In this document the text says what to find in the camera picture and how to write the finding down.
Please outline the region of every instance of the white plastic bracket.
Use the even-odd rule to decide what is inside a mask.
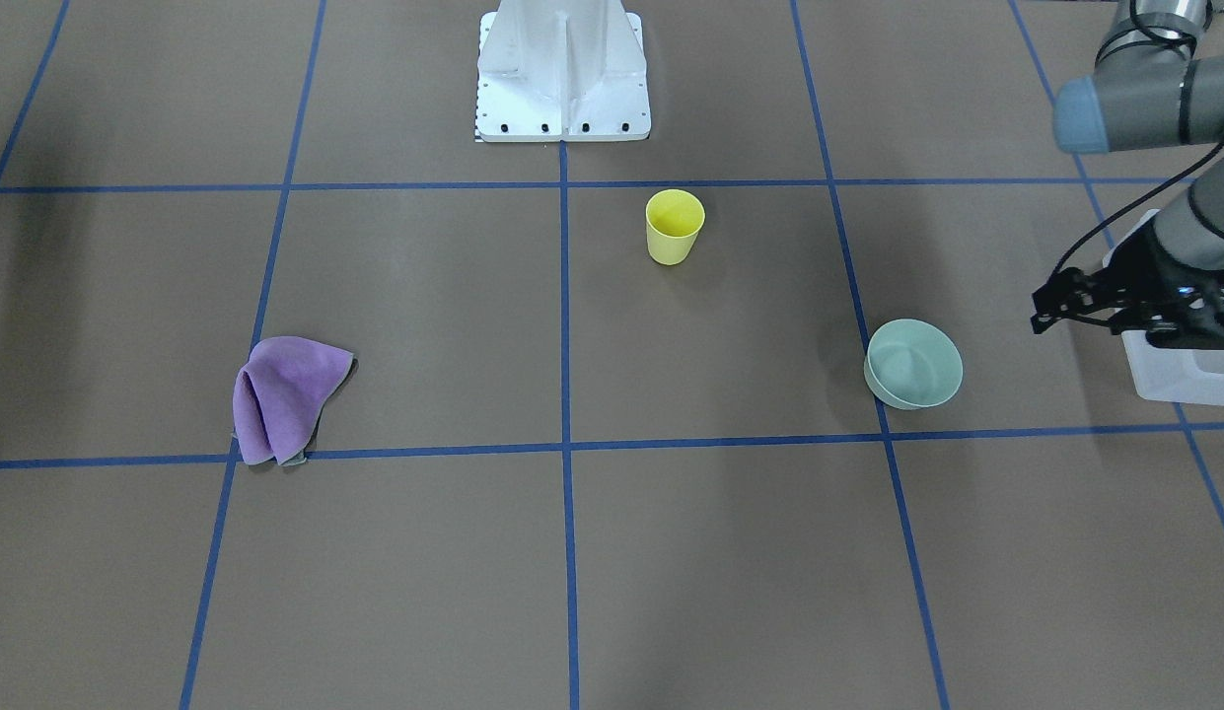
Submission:
[[[477,140],[644,140],[643,20],[621,0],[502,0],[480,20]]]

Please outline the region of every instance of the purple cloth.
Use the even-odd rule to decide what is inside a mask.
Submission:
[[[304,464],[322,406],[351,367],[350,351],[304,337],[257,343],[234,381],[234,435],[242,463]]]

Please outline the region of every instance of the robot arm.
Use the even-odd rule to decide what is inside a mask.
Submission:
[[[1224,148],[1224,58],[1193,59],[1208,18],[1207,0],[1119,0],[1093,75],[1059,93],[1059,147]],[[1056,269],[1033,301],[1036,333],[1076,320],[1113,333],[1143,329],[1158,348],[1224,349],[1224,158],[1121,242],[1108,266]],[[1104,310],[1116,312],[1088,317]]]

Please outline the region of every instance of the black cable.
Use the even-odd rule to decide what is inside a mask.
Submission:
[[[1160,37],[1152,32],[1151,28],[1147,27],[1147,23],[1142,22],[1142,17],[1138,17],[1138,0],[1130,0],[1130,22],[1133,23],[1133,27],[1138,28],[1138,32],[1144,34],[1148,39],[1153,39],[1165,47],[1176,48],[1195,43],[1193,37],[1187,36],[1171,39],[1168,37]]]
[[[1186,175],[1192,174],[1192,171],[1198,170],[1198,168],[1202,168],[1203,165],[1207,165],[1207,163],[1211,162],[1212,158],[1215,158],[1217,153],[1220,153],[1222,149],[1224,149],[1224,138],[1222,138],[1220,143],[1217,143],[1215,148],[1209,149],[1207,152],[1207,155],[1203,155],[1198,160],[1195,160],[1195,164],[1192,166],[1186,168],[1185,170],[1180,171],[1180,174],[1173,175],[1170,179],[1163,181],[1160,187],[1157,187],[1151,192],[1144,193],[1142,197],[1136,198],[1133,202],[1130,202],[1125,207],[1120,207],[1120,211],[1115,212],[1115,214],[1108,217],[1108,219],[1102,220],[1097,225],[1097,228],[1091,229],[1089,233],[1084,234],[1084,236],[1077,239],[1076,244],[1072,244],[1072,246],[1069,247],[1066,252],[1064,252],[1062,260],[1059,260],[1058,264],[1054,264],[1054,271],[1049,273],[1049,278],[1050,279],[1055,278],[1059,274],[1059,272],[1064,269],[1064,264],[1066,264],[1067,260],[1071,260],[1072,255],[1075,255],[1075,252],[1078,251],[1081,246],[1084,246],[1086,241],[1089,241],[1089,239],[1094,239],[1099,231],[1109,228],[1109,225],[1111,225],[1111,222],[1119,220],[1122,215],[1129,215],[1135,207],[1142,206],[1143,202],[1151,200],[1155,195],[1159,195],[1160,192],[1163,192],[1163,190],[1168,190],[1173,185],[1179,184],[1179,181],[1184,180]]]

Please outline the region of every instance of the white base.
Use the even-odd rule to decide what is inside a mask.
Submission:
[[[1138,225],[1152,219],[1157,212],[1147,212]],[[1130,356],[1133,386],[1140,397],[1153,402],[1215,404],[1224,408],[1224,350],[1154,348],[1143,332],[1125,332],[1120,337],[1125,340],[1125,354]]]
[[[480,49],[497,12],[480,20]],[[625,12],[643,48],[643,18]],[[574,100],[563,125],[558,99],[526,89],[518,80],[480,73],[475,100],[475,137],[486,143],[547,143],[547,141],[644,140],[651,133],[651,103],[644,76],[606,76]]]

